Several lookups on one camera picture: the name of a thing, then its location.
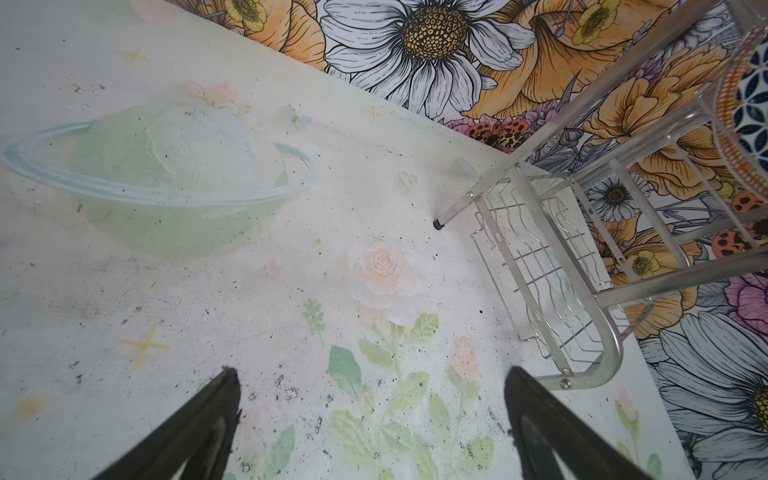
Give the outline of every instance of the dish rack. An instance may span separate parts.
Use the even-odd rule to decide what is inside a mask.
[[[728,2],[732,12],[747,13],[738,17],[745,32],[741,47],[720,70],[719,77],[697,91],[692,100],[574,174],[550,174],[525,163],[718,3],[683,3],[658,27],[657,31],[664,32],[662,35],[648,35],[639,41],[558,116],[434,220],[435,228],[441,230],[459,212],[475,205],[478,229],[472,233],[472,240],[518,340],[522,345],[532,343],[538,354],[550,361],[550,370],[537,377],[550,390],[594,388],[613,378],[621,366],[624,339],[651,312],[655,299],[691,286],[768,269],[768,246],[759,245],[744,226],[768,217],[768,206],[736,215],[677,144],[681,136],[711,122],[715,135],[729,139],[732,148],[755,167],[754,174],[759,180],[768,179],[758,159],[746,151],[716,113],[725,72],[737,68],[744,49],[759,44],[768,34],[766,20],[748,5]],[[666,226],[627,171],[635,161],[662,147],[673,148],[697,172],[727,218],[681,232]],[[641,279],[630,267],[585,193],[608,175],[616,176],[627,188],[674,256],[676,270]],[[614,268],[626,275],[627,284],[612,285],[585,220],[593,223],[594,235],[599,234],[604,240],[616,260]],[[693,263],[683,250],[685,243],[734,229],[750,247],[741,253]],[[625,313],[624,307],[638,304],[642,305],[640,309],[635,307],[639,313]]]

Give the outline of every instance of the floral wallpaper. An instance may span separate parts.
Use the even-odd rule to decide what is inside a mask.
[[[675,0],[170,1],[507,153],[552,119],[635,42],[653,35],[659,20],[679,5]],[[739,41],[726,5],[716,6],[530,161],[552,172],[578,170],[689,101],[698,87],[715,77]],[[684,135],[678,145],[734,211],[761,205],[729,172],[710,126]],[[677,149],[666,147],[640,159],[631,167],[631,176],[675,233],[726,217]],[[591,186],[588,196],[639,277],[676,268],[672,253],[617,178]],[[768,220],[746,228],[759,242],[768,242]],[[597,231],[594,239],[613,284],[627,283]],[[693,262],[747,247],[737,232],[683,245]],[[402,264],[402,259],[380,254],[392,249],[367,249],[349,257],[349,268],[356,276],[351,291],[361,308],[384,312],[395,326],[412,320],[417,289],[405,280],[391,288],[363,261],[374,256],[382,262],[376,269],[387,270]],[[766,293],[764,273],[681,290],[657,300],[636,331],[698,478],[768,477]],[[312,303],[307,308],[312,326],[311,321],[322,313]],[[640,311],[640,306],[627,308],[630,315]],[[391,342],[395,348],[403,335],[394,329],[385,344]],[[459,379],[471,380],[470,366],[462,363],[471,357],[466,354],[471,348],[465,339],[456,340],[452,368],[457,385],[462,384]],[[356,365],[348,352],[333,352],[331,362],[342,371],[348,372],[351,362]],[[379,358],[374,349],[366,355],[371,362]],[[350,395],[362,398],[366,394],[362,381],[353,380],[354,389],[349,379],[340,380],[339,387],[346,386]],[[423,390],[419,395],[426,395]],[[438,400],[435,411],[449,422]],[[349,424],[347,413],[337,412],[334,420],[342,436],[362,428]],[[400,426],[382,425],[382,421],[377,428],[391,431],[384,438],[402,440],[395,435]],[[411,443],[404,446],[398,440],[395,450],[407,446],[418,457],[419,437],[408,432],[407,438]],[[446,452],[447,468],[454,471],[458,463],[450,451]],[[383,478],[388,478],[386,465],[376,461]],[[434,468],[431,458],[417,461],[420,468]]]

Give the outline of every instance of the orange spot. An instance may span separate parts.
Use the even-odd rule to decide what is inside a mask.
[[[46,406],[48,406],[47,393],[32,393],[18,406],[18,413],[29,420],[38,413],[42,413]]]

